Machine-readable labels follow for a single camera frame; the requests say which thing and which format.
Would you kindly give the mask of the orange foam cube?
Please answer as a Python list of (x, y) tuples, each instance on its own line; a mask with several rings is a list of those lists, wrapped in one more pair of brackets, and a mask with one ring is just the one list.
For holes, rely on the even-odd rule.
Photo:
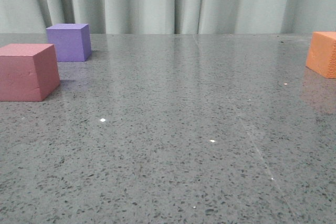
[(325, 78), (335, 78), (335, 32), (312, 33), (306, 66)]

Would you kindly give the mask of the purple foam cube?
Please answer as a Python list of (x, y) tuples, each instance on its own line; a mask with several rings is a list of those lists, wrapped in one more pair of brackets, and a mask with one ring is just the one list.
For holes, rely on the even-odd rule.
[(92, 54), (89, 24), (56, 24), (46, 33), (58, 62), (84, 62)]

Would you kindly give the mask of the pale green curtain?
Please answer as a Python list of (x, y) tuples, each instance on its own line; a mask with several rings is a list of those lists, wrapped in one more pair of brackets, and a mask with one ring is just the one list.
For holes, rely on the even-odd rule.
[(335, 0), (1, 0), (2, 33), (88, 23), (106, 34), (256, 34), (335, 30)]

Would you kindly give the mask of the pink foam cube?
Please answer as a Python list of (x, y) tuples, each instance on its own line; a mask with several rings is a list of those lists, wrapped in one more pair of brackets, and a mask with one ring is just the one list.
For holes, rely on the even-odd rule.
[(59, 85), (53, 44), (1, 47), (1, 101), (43, 101)]

